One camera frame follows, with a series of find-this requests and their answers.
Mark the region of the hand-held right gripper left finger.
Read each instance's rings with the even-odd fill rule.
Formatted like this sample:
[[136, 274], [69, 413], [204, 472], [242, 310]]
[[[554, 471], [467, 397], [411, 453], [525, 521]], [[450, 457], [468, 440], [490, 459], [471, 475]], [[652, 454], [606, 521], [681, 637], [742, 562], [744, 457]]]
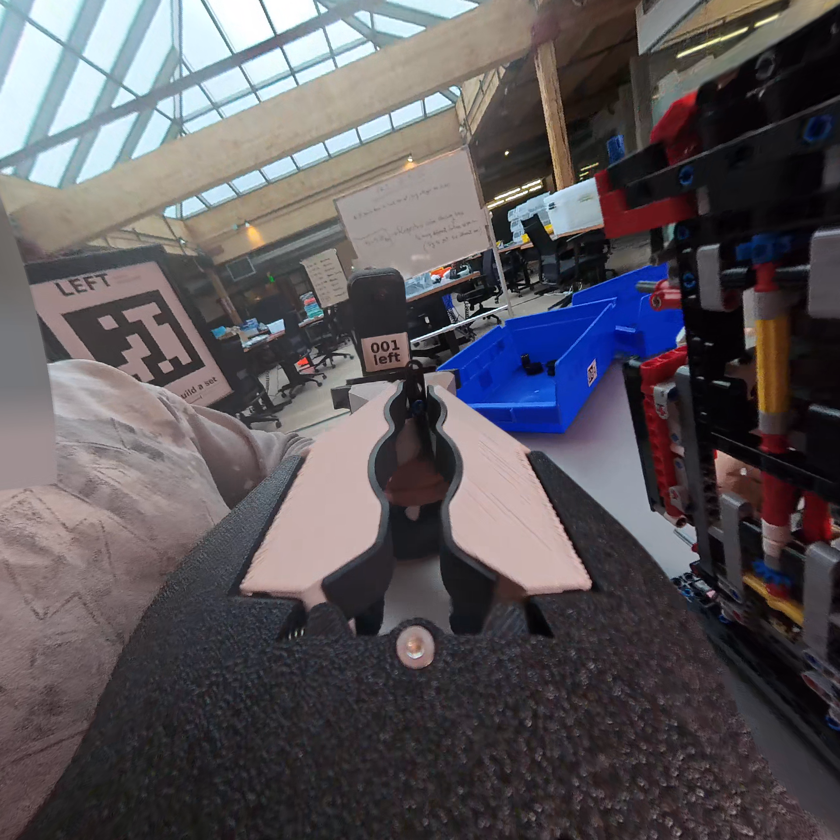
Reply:
[[311, 446], [239, 585], [242, 595], [380, 601], [395, 559], [390, 503], [403, 383], [380, 391]]

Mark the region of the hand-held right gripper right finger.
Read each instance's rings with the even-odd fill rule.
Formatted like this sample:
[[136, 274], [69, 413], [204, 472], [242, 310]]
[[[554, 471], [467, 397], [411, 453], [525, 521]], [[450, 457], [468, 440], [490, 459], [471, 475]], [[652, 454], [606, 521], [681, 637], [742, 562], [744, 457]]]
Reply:
[[455, 395], [427, 390], [430, 434], [448, 490], [440, 570], [452, 601], [588, 592], [592, 579], [529, 459], [530, 451]]

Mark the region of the black and blue brick piece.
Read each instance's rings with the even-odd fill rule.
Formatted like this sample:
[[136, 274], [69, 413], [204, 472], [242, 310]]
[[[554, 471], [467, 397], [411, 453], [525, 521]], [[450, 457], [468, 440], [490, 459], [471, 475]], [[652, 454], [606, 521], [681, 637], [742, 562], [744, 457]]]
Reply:
[[424, 415], [427, 405], [427, 392], [424, 366], [419, 360], [411, 359], [406, 365], [403, 393], [408, 415], [414, 419]]

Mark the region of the toy brick race car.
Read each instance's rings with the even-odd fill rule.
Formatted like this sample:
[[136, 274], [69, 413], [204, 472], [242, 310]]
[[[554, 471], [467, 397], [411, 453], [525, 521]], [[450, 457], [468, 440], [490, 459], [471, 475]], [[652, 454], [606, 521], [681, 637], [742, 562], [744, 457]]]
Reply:
[[596, 175], [605, 231], [650, 232], [685, 343], [624, 382], [649, 506], [690, 526], [707, 635], [838, 761], [839, 13], [675, 102]]

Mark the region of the person's left forearm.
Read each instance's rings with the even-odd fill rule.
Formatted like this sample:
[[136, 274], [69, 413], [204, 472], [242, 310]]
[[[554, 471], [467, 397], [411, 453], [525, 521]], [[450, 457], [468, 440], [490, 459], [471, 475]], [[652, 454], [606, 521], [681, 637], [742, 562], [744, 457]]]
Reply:
[[220, 497], [235, 507], [284, 460], [306, 458], [313, 440], [298, 433], [254, 430], [233, 416], [187, 407], [186, 423]]

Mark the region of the light grey desk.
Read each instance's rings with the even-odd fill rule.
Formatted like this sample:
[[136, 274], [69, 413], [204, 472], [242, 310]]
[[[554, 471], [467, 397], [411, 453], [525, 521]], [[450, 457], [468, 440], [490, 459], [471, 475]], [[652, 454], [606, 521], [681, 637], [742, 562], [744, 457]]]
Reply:
[[385, 838], [838, 838], [838, 783], [723, 666], [664, 572], [688, 550], [647, 509], [619, 371], [567, 435], [525, 436], [568, 478], [595, 591], [552, 637], [446, 644], [412, 699]]

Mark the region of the blue storage bin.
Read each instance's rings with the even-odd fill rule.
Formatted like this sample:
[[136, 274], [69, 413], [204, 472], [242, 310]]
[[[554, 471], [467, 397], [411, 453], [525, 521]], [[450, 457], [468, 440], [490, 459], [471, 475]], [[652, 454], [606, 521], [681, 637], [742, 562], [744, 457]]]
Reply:
[[649, 359], [676, 347], [684, 321], [680, 308], [654, 310], [649, 302], [651, 292], [639, 291], [637, 284], [655, 287], [667, 278], [666, 265], [643, 266], [575, 292], [571, 306], [614, 299], [614, 355]]
[[[458, 371], [457, 395], [510, 433], [562, 434], [613, 362], [614, 299], [511, 318], [467, 345], [444, 365]], [[556, 375], [526, 375], [520, 357]]]

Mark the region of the small whiteboard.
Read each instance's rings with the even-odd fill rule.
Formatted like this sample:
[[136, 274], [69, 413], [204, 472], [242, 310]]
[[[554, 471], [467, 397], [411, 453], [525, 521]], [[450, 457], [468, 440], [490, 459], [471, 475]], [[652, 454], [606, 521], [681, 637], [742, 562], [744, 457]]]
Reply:
[[302, 259], [301, 266], [308, 275], [322, 310], [349, 300], [348, 279], [335, 248]]

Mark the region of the black office chair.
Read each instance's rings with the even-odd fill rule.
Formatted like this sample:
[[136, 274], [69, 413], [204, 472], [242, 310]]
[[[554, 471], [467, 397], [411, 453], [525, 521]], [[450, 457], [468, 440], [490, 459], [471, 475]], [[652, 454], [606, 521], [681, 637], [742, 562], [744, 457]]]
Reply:
[[539, 216], [532, 215], [523, 229], [539, 256], [537, 296], [582, 291], [607, 279], [613, 250], [601, 228], [553, 239]]
[[286, 313], [283, 318], [266, 323], [266, 330], [273, 337], [269, 341], [279, 367], [285, 372], [287, 383], [279, 389], [279, 396], [292, 399], [306, 385], [315, 384], [321, 388], [325, 374], [306, 373], [298, 369], [298, 362], [304, 361], [305, 367], [314, 369], [311, 357], [312, 347], [305, 330], [301, 327], [295, 312]]
[[231, 393], [217, 401], [213, 409], [235, 417], [248, 428], [255, 424], [280, 428], [279, 412], [289, 402], [271, 401], [259, 376], [251, 370], [239, 339], [220, 340], [217, 344], [217, 362]]

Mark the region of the large whiteboard on stand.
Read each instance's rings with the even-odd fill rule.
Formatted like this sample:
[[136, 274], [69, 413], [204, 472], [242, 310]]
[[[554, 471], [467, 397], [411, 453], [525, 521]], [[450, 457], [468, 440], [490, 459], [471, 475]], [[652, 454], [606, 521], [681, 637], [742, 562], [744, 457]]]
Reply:
[[489, 250], [512, 304], [469, 149], [441, 154], [333, 201], [363, 273], [416, 277]]

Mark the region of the fiducial marker sign board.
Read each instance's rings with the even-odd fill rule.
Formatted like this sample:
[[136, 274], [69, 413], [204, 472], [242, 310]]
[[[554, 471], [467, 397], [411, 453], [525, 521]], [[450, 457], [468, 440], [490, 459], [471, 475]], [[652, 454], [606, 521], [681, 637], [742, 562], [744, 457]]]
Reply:
[[213, 407], [234, 391], [186, 280], [195, 257], [161, 245], [96, 250], [25, 265], [48, 361], [96, 361]]

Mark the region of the clear plastic storage boxes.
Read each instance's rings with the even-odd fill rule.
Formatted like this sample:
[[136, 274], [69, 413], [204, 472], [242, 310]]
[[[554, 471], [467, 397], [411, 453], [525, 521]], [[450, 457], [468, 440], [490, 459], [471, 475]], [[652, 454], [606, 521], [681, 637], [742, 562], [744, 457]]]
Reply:
[[602, 209], [593, 179], [571, 185], [558, 192], [532, 196], [508, 211], [512, 241], [527, 239], [525, 223], [537, 216], [552, 238], [574, 235], [604, 226]]

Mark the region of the person's torso in bleached hoodie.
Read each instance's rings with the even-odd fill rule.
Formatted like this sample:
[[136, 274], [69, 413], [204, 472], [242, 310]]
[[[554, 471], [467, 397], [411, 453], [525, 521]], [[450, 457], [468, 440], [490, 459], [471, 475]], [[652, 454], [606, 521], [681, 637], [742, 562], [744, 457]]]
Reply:
[[196, 406], [90, 360], [49, 378], [56, 482], [2, 491], [2, 838], [57, 783], [165, 579], [232, 509], [186, 423]]

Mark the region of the wooden support post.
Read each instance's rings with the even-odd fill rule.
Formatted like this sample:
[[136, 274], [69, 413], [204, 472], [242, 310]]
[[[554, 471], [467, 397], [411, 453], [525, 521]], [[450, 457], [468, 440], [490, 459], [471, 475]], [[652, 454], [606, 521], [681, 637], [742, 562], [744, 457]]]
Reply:
[[554, 189], [559, 192], [574, 184], [574, 167], [556, 58], [551, 39], [534, 48], [534, 68], [551, 154]]

